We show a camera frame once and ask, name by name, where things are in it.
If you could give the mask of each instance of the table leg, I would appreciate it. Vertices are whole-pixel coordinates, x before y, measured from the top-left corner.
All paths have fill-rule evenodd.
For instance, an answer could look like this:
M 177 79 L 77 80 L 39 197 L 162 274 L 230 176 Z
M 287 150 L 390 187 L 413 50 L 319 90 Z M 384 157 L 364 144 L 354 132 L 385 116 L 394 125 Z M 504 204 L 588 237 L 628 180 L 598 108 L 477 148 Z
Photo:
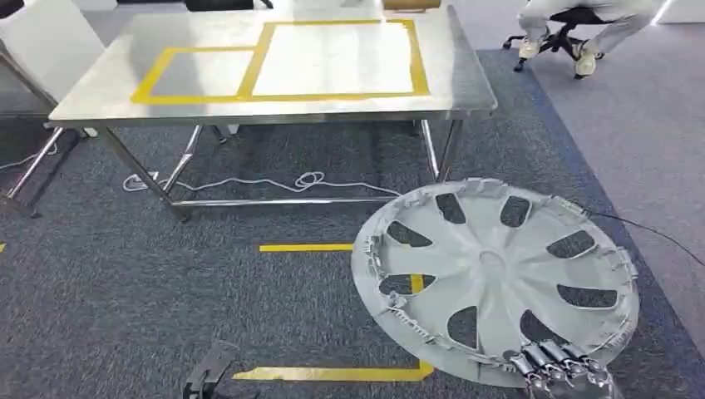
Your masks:
M 57 140 L 59 140 L 59 137 L 61 137 L 64 134 L 65 130 L 61 127 L 57 127 L 54 129 L 54 133 L 52 134 L 51 137 L 49 137 L 49 140 L 44 144 L 42 147 L 42 150 L 39 151 L 39 154 L 37 154 L 37 157 L 34 158 L 32 163 L 29 165 L 27 170 L 24 172 L 24 175 L 20 177 L 20 180 L 17 181 L 17 183 L 10 189 L 10 191 L 7 192 L 7 197 L 9 199 L 14 199 L 17 194 L 22 190 L 22 187 L 27 183 L 27 180 L 29 180 L 30 177 L 34 174 L 34 171 L 37 170 L 37 167 L 39 164 L 44 160 L 44 157 L 47 156 L 49 153 L 49 150 L 57 143 Z
M 176 165 L 176 167 L 174 168 L 174 171 L 171 172 L 171 176 L 169 176 L 169 179 L 164 184 L 164 191 L 167 194 L 170 193 L 171 189 L 174 188 L 174 185 L 176 184 L 176 179 L 179 178 L 179 175 L 181 174 L 181 172 L 184 170 L 186 165 L 188 165 L 189 161 L 191 161 L 191 158 L 194 157 L 196 144 L 198 144 L 198 140 L 200 138 L 200 133 L 202 130 L 203 130 L 202 125 L 198 125 L 194 128 L 194 132 L 191 135 L 191 138 L 189 140 L 189 144 L 186 145 L 186 150 L 184 151 L 184 154 L 181 156 L 179 163 Z
M 103 127 L 98 129 L 98 132 L 98 137 L 103 137 L 105 138 L 105 140 L 108 141 L 108 144 L 110 144 L 110 146 L 120 158 L 122 163 L 125 164 L 128 168 L 130 168 L 130 170 L 132 170 L 132 172 L 135 173 L 140 179 L 142 179 L 142 181 L 147 185 L 147 187 L 149 187 L 150 190 L 159 195 L 161 201 L 164 202 L 166 207 L 172 213 L 174 213 L 182 221 L 186 221 L 189 218 L 189 213 L 184 212 L 182 209 L 177 209 L 176 207 L 174 207 L 174 202 L 169 197 L 169 194 L 167 194 L 161 187 L 159 187 L 159 184 L 157 184 L 157 182 L 152 179 L 145 167 L 142 166 L 142 164 L 140 164 L 140 162 L 133 156 L 133 154 L 130 153 L 130 151 L 127 149 L 127 147 L 125 147 L 120 138 L 117 137 L 117 135 L 115 134 L 115 132 L 112 131 L 112 129 L 108 127 Z
M 433 139 L 431 138 L 431 127 L 428 125 L 427 120 L 418 121 L 418 125 L 421 127 L 421 133 L 423 136 L 423 144 L 426 147 L 426 157 L 428 159 L 428 168 L 433 174 L 433 179 L 438 179 L 438 161 L 436 160 L 436 149 L 433 148 Z
M 213 125 L 210 127 L 210 129 L 213 131 L 215 138 L 218 139 L 218 142 L 220 144 L 223 144 L 228 140 L 228 133 L 230 132 L 230 130 L 228 129 L 228 126 Z
M 451 130 L 448 132 L 448 138 L 446 139 L 446 148 L 443 149 L 443 156 L 441 157 L 441 166 L 436 177 L 436 181 L 439 183 L 448 180 L 451 173 L 451 167 L 453 161 L 455 161 L 462 138 L 462 127 L 463 120 L 454 120 L 451 123 Z

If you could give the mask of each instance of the white cable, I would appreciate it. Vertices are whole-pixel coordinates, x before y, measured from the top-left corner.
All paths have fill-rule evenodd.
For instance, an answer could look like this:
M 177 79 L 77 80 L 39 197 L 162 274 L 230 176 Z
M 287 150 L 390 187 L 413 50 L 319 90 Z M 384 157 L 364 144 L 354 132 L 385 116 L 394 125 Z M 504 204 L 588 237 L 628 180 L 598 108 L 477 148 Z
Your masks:
M 323 172 L 306 172 L 303 175 L 300 175 L 298 179 L 296 179 L 293 182 L 293 187 L 290 187 L 288 185 L 283 185 L 279 182 L 276 182 L 274 180 L 270 179 L 259 179 L 259 180 L 245 180 L 245 179 L 238 179 L 236 177 L 230 177 L 225 180 L 221 180 L 215 183 L 210 183 L 207 185 L 200 185 L 197 187 L 193 187 L 191 185 L 187 185 L 186 183 L 182 183 L 180 181 L 177 181 L 175 184 L 183 187 L 187 190 L 193 191 L 193 192 L 198 192 L 201 190 L 207 190 L 207 189 L 212 189 L 214 187 L 218 187 L 220 185 L 225 185 L 230 182 L 235 182 L 235 183 L 241 183 L 244 185 L 257 185 L 260 183 L 267 183 L 270 185 L 277 186 L 279 188 L 291 191 L 293 193 L 303 193 L 304 191 L 316 186 L 316 185 L 326 185 L 328 187 L 365 187 L 370 190 L 376 190 L 376 191 L 381 191 L 383 193 L 391 194 L 391 195 L 396 195 L 401 196 L 400 193 L 390 190 L 390 189 L 384 189 L 382 187 L 377 187 L 375 185 L 369 185 L 367 183 L 363 182 L 357 182 L 357 183 L 329 183 L 327 181 L 324 181 L 326 175 Z M 157 184 L 160 186 L 164 186 L 168 180 L 160 180 Z M 136 191 L 142 191 L 142 190 L 147 190 L 146 185 L 141 183 L 141 180 L 136 176 L 136 175 L 131 175 L 125 181 L 122 182 L 122 189 L 124 191 L 127 191 L 128 193 L 134 193 Z
M 54 143 L 54 146 L 52 147 L 51 150 L 49 150 L 49 152 L 47 152 L 47 155 L 56 155 L 58 152 L 59 152 L 59 147 L 57 146 L 57 143 Z M 29 155 L 27 158 L 20 160 L 18 162 L 12 162 L 10 164 L 0 166 L 0 170 L 10 169 L 10 168 L 14 168 L 16 166 L 24 165 L 27 162 L 29 162 L 30 160 L 37 158 L 38 156 L 39 156 L 38 153 Z

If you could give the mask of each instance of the chair base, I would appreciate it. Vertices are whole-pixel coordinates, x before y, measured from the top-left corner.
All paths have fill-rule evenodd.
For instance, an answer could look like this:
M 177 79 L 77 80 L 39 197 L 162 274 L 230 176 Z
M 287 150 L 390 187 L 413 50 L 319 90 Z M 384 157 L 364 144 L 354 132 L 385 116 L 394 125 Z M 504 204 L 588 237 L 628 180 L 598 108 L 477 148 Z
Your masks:
M 541 44 L 539 54 L 541 54 L 542 52 L 547 52 L 548 50 L 551 50 L 551 52 L 558 52 L 558 50 L 563 49 L 570 56 L 570 58 L 573 58 L 574 61 L 578 61 L 578 57 L 573 53 L 573 46 L 584 42 L 584 40 L 568 36 L 568 33 L 573 29 L 575 29 L 575 26 L 565 25 L 562 29 L 560 29 L 559 32 L 551 33 L 548 37 L 546 37 L 546 39 L 544 39 L 543 43 Z M 523 40 L 524 38 L 525 36 L 510 36 L 507 38 L 506 42 L 502 44 L 502 48 L 504 48 L 505 50 L 509 50 L 514 41 Z M 604 58 L 604 54 L 598 53 L 595 55 L 595 58 L 601 60 Z M 523 71 L 524 63 L 527 61 L 529 60 L 527 60 L 526 58 L 520 58 L 519 61 L 516 63 L 516 66 L 514 66 L 514 72 Z M 575 75 L 575 79 L 577 80 L 583 78 L 585 78 L 585 76 L 577 74 Z

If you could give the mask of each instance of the person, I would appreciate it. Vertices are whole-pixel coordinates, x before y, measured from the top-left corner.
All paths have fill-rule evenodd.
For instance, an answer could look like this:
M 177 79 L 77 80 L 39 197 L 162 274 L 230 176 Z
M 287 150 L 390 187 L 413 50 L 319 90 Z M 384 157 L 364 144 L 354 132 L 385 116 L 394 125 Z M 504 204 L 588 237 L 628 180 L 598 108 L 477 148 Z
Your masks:
M 552 15 L 574 7 L 588 7 L 603 21 L 611 21 L 599 35 L 574 45 L 578 61 L 575 73 L 590 76 L 597 66 L 596 56 L 606 54 L 627 37 L 646 27 L 658 11 L 657 0 L 530 0 L 519 15 L 519 24 L 526 31 L 519 57 L 535 57 L 544 39 L 550 34 L 547 22 Z

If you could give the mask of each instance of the stainless steel table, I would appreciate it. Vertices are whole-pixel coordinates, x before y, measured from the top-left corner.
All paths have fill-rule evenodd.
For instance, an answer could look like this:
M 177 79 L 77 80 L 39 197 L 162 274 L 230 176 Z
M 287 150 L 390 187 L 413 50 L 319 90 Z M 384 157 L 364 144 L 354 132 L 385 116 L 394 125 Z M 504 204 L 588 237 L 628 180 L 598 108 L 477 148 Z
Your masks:
M 136 17 L 50 115 L 92 127 L 179 216 L 202 206 L 329 204 L 390 197 L 191 200 L 170 197 L 202 126 L 415 121 L 431 171 L 445 180 L 463 121 L 496 108 L 452 7 L 150 14 Z M 452 120 L 440 164 L 428 120 Z M 160 187 L 111 128 L 196 126 Z

